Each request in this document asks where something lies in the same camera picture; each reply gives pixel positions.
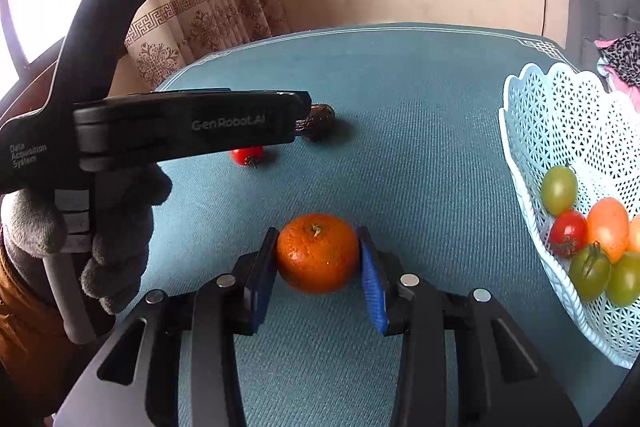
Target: orange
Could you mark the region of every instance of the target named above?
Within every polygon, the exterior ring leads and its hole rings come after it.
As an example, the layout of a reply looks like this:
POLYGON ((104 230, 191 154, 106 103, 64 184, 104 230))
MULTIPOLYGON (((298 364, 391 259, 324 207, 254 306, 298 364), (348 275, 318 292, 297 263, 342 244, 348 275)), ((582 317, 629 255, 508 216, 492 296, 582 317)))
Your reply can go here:
POLYGON ((339 217, 300 216, 280 233, 276 262, 282 278, 296 290, 333 292, 346 285, 358 268, 358 238, 339 217))
POLYGON ((640 216, 636 216, 629 223, 629 251, 640 252, 640 216))
POLYGON ((614 198, 604 198, 591 207, 587 216, 587 243, 599 243, 609 260, 616 263, 629 242, 629 216, 614 198))

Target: table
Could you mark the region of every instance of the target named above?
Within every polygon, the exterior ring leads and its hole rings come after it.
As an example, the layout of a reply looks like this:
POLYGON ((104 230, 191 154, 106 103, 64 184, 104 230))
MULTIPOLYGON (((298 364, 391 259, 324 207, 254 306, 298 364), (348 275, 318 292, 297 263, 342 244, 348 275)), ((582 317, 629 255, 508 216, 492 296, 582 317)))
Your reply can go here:
MULTIPOLYGON (((257 170, 228 153, 163 163, 174 190, 155 211, 140 295, 192 291, 256 250, 267 227, 306 212, 337 214, 367 225, 381 250, 440 289, 488 288, 589 422, 626 371, 591 346, 553 293, 498 131, 505 77, 528 62, 546 70, 558 60, 562 49, 537 36, 393 24, 254 42, 188 66, 160 89, 305 89, 335 108, 346 132, 324 144, 274 147, 274 161, 257 170)), ((370 324, 357 281, 311 297, 278 278, 265 324, 236 338, 248 425, 387 425, 400 346, 370 324)), ((180 419, 188 425, 185 371, 180 419)), ((450 385, 452 421, 455 392, 450 385)))

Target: pink fabric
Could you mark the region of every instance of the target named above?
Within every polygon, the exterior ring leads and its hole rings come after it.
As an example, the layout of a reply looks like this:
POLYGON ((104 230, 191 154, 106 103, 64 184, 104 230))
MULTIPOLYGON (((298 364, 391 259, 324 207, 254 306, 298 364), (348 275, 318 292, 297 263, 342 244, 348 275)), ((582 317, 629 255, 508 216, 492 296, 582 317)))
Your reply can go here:
POLYGON ((640 112, 640 89, 637 87, 627 86, 620 78, 618 72, 612 66, 603 66, 603 69, 609 73, 609 78, 613 82, 613 86, 618 91, 624 92, 636 108, 636 112, 640 112))
POLYGON ((612 41, 593 41, 593 43, 599 47, 600 49, 602 48, 608 48, 610 45, 612 45, 614 42, 616 42, 618 39, 613 39, 612 41))

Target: sleeve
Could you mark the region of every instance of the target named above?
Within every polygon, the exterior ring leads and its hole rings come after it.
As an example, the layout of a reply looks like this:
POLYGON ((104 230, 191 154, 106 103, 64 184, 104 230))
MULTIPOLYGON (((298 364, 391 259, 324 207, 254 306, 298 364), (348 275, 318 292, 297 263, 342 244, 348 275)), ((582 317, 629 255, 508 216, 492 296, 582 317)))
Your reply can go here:
POLYGON ((0 361, 34 417, 59 409, 76 349, 58 309, 40 301, 15 273, 0 230, 0 361))

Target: tangerine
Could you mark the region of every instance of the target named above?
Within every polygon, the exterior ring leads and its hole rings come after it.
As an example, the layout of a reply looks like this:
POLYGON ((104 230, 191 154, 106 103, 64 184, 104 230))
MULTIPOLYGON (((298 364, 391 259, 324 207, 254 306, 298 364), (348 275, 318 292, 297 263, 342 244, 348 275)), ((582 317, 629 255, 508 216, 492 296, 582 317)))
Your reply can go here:
POLYGON ((276 263, 284 280, 303 293, 329 293, 345 286, 360 263, 351 225, 329 214, 307 214, 280 232, 276 263))

